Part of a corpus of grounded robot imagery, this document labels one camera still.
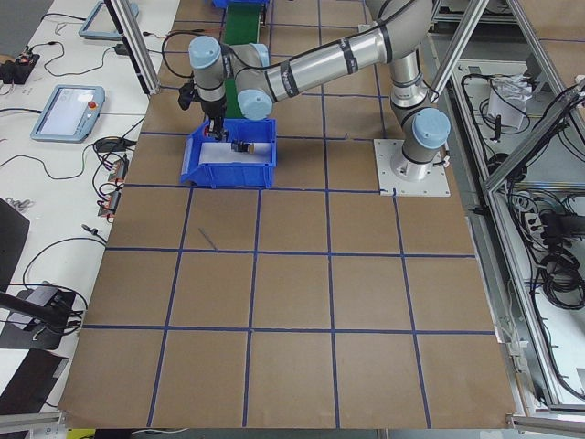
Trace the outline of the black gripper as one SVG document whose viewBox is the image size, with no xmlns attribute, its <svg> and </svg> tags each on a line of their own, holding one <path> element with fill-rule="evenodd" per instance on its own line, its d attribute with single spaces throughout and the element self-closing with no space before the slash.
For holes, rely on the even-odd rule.
<svg viewBox="0 0 585 439">
<path fill-rule="evenodd" d="M 216 101 L 201 101 L 201 108 L 208 117 L 207 135 L 215 140 L 225 140 L 228 132 L 224 127 L 227 99 L 221 98 Z"/>
</svg>

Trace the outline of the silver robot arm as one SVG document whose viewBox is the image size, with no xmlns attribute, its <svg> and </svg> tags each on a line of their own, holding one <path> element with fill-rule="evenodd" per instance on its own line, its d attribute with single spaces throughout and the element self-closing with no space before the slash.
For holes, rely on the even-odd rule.
<svg viewBox="0 0 585 439">
<path fill-rule="evenodd" d="M 227 45 L 213 37 L 195 37 L 188 48 L 193 77 L 179 90 L 179 106 L 187 109 L 198 102 L 209 119 L 210 134 L 221 139 L 227 79 L 235 81 L 243 116 L 259 121 L 271 114 L 276 102 L 386 63 L 393 83 L 391 109 L 404 133 L 400 151 L 390 159 L 391 168 L 402 180 L 423 180 L 451 130 L 447 116 L 431 105 L 417 58 L 417 49 L 431 23 L 433 3 L 369 1 L 367 8 L 374 19 L 367 30 L 273 65 L 263 45 Z"/>
</svg>

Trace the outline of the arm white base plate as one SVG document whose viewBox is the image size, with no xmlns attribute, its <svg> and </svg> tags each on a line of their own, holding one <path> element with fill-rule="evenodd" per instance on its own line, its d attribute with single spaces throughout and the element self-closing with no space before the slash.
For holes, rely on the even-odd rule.
<svg viewBox="0 0 585 439">
<path fill-rule="evenodd" d="M 375 139 L 379 194 L 396 197 L 447 198 L 451 195 L 441 154 L 427 164 L 414 164 L 402 151 L 403 140 Z"/>
</svg>

